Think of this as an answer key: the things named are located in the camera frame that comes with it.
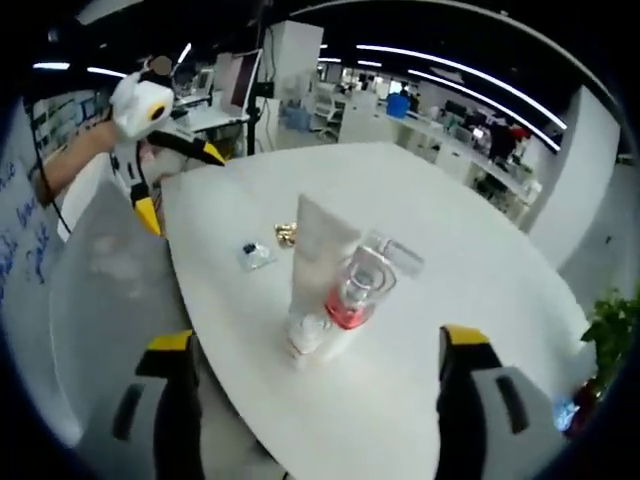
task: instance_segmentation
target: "pink liquid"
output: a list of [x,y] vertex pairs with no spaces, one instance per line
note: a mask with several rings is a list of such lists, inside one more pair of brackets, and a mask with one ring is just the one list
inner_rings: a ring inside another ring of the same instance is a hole
[[340,293],[337,286],[333,287],[329,291],[327,301],[324,304],[324,308],[329,315],[329,318],[343,330],[353,330],[366,322],[373,308],[361,307],[358,310],[352,310],[346,307],[340,299]]

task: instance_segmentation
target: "office desk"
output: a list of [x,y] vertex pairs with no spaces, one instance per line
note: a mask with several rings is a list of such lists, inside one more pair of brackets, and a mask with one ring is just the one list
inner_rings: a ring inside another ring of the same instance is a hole
[[214,105],[206,108],[190,109],[189,113],[178,123],[188,127],[192,132],[203,132],[214,128],[234,125],[249,121],[249,115],[232,116]]
[[[284,349],[293,252],[275,223],[308,194],[425,258],[341,356],[296,371]],[[549,395],[589,374],[574,360],[588,324],[566,283],[503,215],[393,144],[281,150],[163,182],[167,238],[185,305],[230,401],[297,480],[427,479],[439,458],[439,327],[489,336]],[[278,261],[251,273],[247,241]]]
[[529,192],[522,186],[522,184],[517,181],[513,176],[511,176],[508,172],[505,172],[493,162],[491,162],[487,157],[482,155],[481,153],[475,151],[469,145],[466,145],[459,141],[458,139],[452,137],[448,133],[433,128],[431,126],[431,120],[428,120],[426,117],[422,117],[418,114],[413,113],[411,117],[405,118],[396,118],[388,116],[393,122],[405,126],[413,131],[416,131],[428,138],[432,138],[437,140],[438,142],[446,145],[451,148],[453,151],[459,152],[461,158],[468,159],[470,162],[474,163],[482,170],[487,172],[489,175],[494,176],[498,180],[500,180],[509,190],[511,190],[523,203],[529,205],[531,203],[531,195]]

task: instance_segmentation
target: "white cabinet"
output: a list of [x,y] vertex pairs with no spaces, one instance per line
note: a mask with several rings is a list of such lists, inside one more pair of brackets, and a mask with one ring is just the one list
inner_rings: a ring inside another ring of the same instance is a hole
[[339,143],[393,142],[397,127],[384,113],[347,104],[344,108]]
[[463,185],[467,185],[472,176],[471,167],[473,162],[471,162],[467,154],[444,142],[440,145],[440,152],[436,157],[436,165]]

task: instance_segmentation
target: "robotic arm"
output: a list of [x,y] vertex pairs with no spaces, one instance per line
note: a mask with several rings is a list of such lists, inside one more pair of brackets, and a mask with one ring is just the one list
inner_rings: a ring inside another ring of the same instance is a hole
[[[131,203],[142,222],[160,235],[160,225],[149,196],[149,186],[140,167],[137,142],[146,138],[158,147],[169,148],[209,165],[224,166],[226,160],[211,143],[196,137],[171,119],[173,90],[152,81],[142,80],[140,72],[123,78],[111,96],[112,120],[122,141],[111,157],[118,173],[130,191]],[[123,155],[123,148],[132,148]]]

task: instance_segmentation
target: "person's arm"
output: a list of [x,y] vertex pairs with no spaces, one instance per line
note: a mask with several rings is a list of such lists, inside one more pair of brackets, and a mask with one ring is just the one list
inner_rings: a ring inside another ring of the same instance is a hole
[[91,130],[77,135],[64,151],[44,166],[51,191],[44,183],[41,172],[36,173],[34,187],[38,201],[45,207],[49,205],[93,157],[99,153],[110,152],[117,142],[117,130],[111,120],[99,123]]

